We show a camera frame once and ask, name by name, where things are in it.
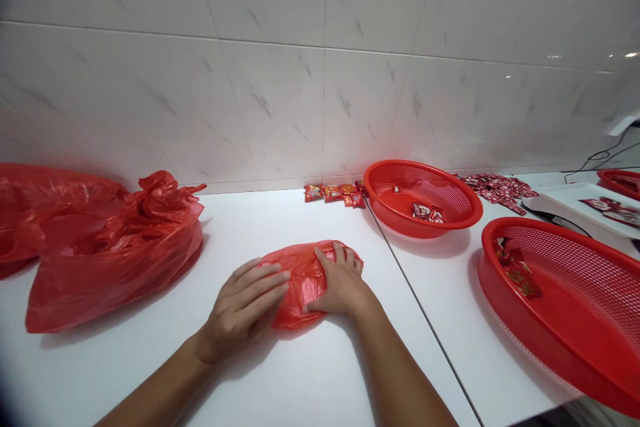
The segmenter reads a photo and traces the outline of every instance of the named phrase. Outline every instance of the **white tile wall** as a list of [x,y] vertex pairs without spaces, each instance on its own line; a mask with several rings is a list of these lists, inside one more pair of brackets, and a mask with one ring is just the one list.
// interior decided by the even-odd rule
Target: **white tile wall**
[[0,160],[210,191],[578,167],[634,51],[638,0],[0,0]]

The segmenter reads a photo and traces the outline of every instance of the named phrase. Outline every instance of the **red plastic basket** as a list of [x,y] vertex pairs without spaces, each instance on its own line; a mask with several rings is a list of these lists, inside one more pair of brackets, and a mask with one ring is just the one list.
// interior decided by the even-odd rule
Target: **red plastic basket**
[[[445,171],[408,160],[383,160],[365,172],[369,205],[387,227],[411,238],[436,238],[471,227],[482,216],[478,196]],[[413,202],[443,210],[443,224],[413,217]]]
[[622,193],[632,199],[640,200],[640,192],[631,190],[621,183],[616,182],[614,177],[622,177],[628,179],[634,183],[640,182],[640,173],[630,172],[627,170],[598,170],[598,185],[609,190],[613,190],[617,193]]
[[[542,290],[527,298],[493,241],[523,252]],[[521,218],[489,222],[478,276],[495,313],[544,365],[576,389],[640,418],[640,263],[570,230]]]

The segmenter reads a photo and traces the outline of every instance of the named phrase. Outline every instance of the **pile of candy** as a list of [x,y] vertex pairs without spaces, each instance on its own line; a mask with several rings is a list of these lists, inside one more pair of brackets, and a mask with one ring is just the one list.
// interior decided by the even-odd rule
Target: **pile of candy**
[[600,197],[600,200],[586,199],[581,200],[581,202],[600,211],[606,218],[631,227],[640,228],[640,212],[618,201],[607,197]]
[[323,198],[327,203],[342,199],[345,201],[345,207],[366,208],[365,196],[369,197],[369,192],[365,187],[365,183],[361,180],[340,186],[322,185],[321,183],[319,185],[305,186],[305,202]]
[[518,206],[515,199],[538,196],[538,193],[533,191],[527,183],[516,178],[502,175],[469,175],[469,177],[456,175],[456,177],[491,203],[504,205],[522,216],[527,215],[527,211]]
[[505,268],[507,275],[515,284],[516,288],[527,298],[537,298],[542,296],[542,289],[533,279],[531,269],[525,263],[525,256],[519,248],[509,248],[507,244],[512,243],[508,237],[499,238],[493,241],[495,255],[498,257],[500,265]]
[[424,203],[413,202],[413,217],[436,224],[444,224],[442,218],[442,209],[434,205],[425,205]]

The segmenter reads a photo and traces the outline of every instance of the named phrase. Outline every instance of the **red plastic bag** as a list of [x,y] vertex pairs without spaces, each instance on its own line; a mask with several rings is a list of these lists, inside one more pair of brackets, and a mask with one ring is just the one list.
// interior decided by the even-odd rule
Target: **red plastic bag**
[[48,244],[50,215],[24,227],[43,248],[29,294],[27,331],[60,332],[174,284],[199,256],[203,206],[198,187],[178,188],[158,171],[140,179],[125,207],[105,226],[68,246]]
[[[327,315],[326,312],[304,314],[302,309],[309,302],[320,298],[327,290],[325,270],[320,265],[313,249],[318,247],[330,260],[335,260],[333,242],[333,240],[323,240],[314,244],[289,246],[263,257],[261,266],[280,264],[282,270],[291,272],[289,290],[287,290],[284,302],[280,305],[273,320],[271,325],[273,328],[296,330],[307,327]],[[344,248],[348,248],[342,242],[338,243]]]
[[[106,218],[124,204],[129,192],[119,183],[71,170],[0,163],[0,279],[28,265],[37,253],[17,240],[17,226],[29,211],[63,206]],[[71,227],[58,221],[55,229]]]

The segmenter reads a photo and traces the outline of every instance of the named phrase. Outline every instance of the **hand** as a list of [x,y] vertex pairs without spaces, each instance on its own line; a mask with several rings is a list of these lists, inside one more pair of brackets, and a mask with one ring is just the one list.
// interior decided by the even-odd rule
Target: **hand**
[[371,302],[376,302],[376,298],[362,280],[362,262],[355,258],[355,252],[349,248],[345,252],[338,242],[333,242],[333,249],[335,263],[322,250],[315,249],[315,256],[327,276],[327,291],[319,299],[309,302],[305,311],[336,312],[352,316]]
[[196,355],[205,364],[218,364],[234,352],[261,340],[289,289],[291,274],[280,264],[256,267],[250,260],[220,289],[211,315],[195,335]]

